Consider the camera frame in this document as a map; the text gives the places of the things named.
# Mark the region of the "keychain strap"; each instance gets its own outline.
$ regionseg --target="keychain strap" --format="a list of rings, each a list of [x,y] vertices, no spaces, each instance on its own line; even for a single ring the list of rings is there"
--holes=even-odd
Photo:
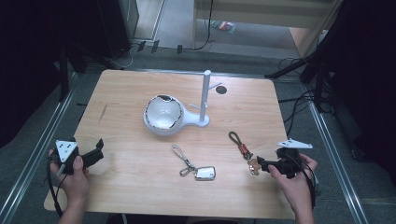
[[[241,139],[239,139],[239,136],[235,132],[229,132],[228,136],[233,140],[238,145],[239,150],[241,153],[244,155],[245,160],[250,161],[251,157],[253,156],[253,153],[248,151],[248,148],[245,146],[245,144],[242,143]]]
[[[187,157],[184,155],[183,151],[178,145],[172,145],[172,150],[175,152],[175,154],[180,157],[184,162],[186,162],[187,167],[182,169],[179,173],[181,176],[186,176],[189,172],[191,171],[196,171],[196,168],[194,165],[192,165]]]

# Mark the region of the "brown leather keychain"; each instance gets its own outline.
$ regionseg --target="brown leather keychain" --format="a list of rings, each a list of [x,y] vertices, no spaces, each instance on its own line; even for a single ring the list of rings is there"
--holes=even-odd
[[[238,145],[239,151],[241,151],[244,159],[247,160],[250,173],[252,175],[259,175],[259,171],[262,167],[257,163],[256,159],[252,159],[253,153],[251,153],[245,146],[245,144],[242,143],[241,139],[239,139],[238,134],[235,132],[229,132],[228,136],[231,138],[231,140],[233,140],[233,142]]]

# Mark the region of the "scratch on table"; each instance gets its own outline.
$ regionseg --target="scratch on table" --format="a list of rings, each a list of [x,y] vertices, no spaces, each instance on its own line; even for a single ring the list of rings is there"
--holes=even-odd
[[[106,113],[106,108],[107,108],[107,104],[103,108],[102,115],[100,116],[98,123],[102,120],[103,115]]]

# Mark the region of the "gray carpet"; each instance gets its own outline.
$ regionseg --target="gray carpet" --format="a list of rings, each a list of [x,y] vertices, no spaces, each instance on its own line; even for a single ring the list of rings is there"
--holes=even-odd
[[[162,49],[155,54],[149,49],[141,52],[132,52],[134,63],[128,70],[160,69],[177,71],[202,72],[206,69],[224,76],[263,78],[278,70],[278,59],[261,57],[240,57],[228,54],[187,51],[177,55],[175,50]],[[94,86],[105,69],[102,65],[87,60],[89,68],[85,74],[79,74],[75,94],[71,99],[59,127],[50,140],[53,147],[56,139],[65,139],[73,136],[78,126],[78,120],[84,112],[84,106],[91,97]],[[298,81],[298,74],[293,73],[275,81],[278,99],[296,98],[304,92],[304,86]],[[40,106],[33,116],[26,122],[18,136],[7,146],[0,148],[0,203],[3,204],[10,188],[17,180],[24,164],[30,157],[32,149],[44,132],[51,113],[58,105],[60,90],[57,89]],[[292,112],[293,102],[280,104],[282,117],[287,118]],[[392,214],[396,208],[396,189],[391,185],[388,175],[375,163],[361,163],[354,161],[350,150],[335,117],[323,114],[332,138],[337,145],[351,181],[361,197],[364,211],[370,223],[396,223],[396,216]],[[302,142],[310,143],[313,149],[302,150],[318,161],[317,176],[320,186],[320,195],[317,197],[315,219],[317,223],[354,223],[345,195],[334,172],[329,155],[318,132],[309,107],[295,116],[294,124],[289,137]],[[43,157],[35,172],[32,182],[24,193],[24,197],[12,218],[11,223],[53,223],[58,220],[56,213],[46,211],[43,207],[48,193],[48,186],[44,182],[46,158]],[[87,213],[84,223],[106,223],[108,214]],[[246,219],[244,223],[293,223],[293,220]]]

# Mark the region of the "key fob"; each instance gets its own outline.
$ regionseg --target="key fob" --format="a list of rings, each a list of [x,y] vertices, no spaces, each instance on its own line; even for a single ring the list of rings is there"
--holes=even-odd
[[[215,177],[216,170],[214,166],[200,167],[195,171],[196,180],[214,180]]]

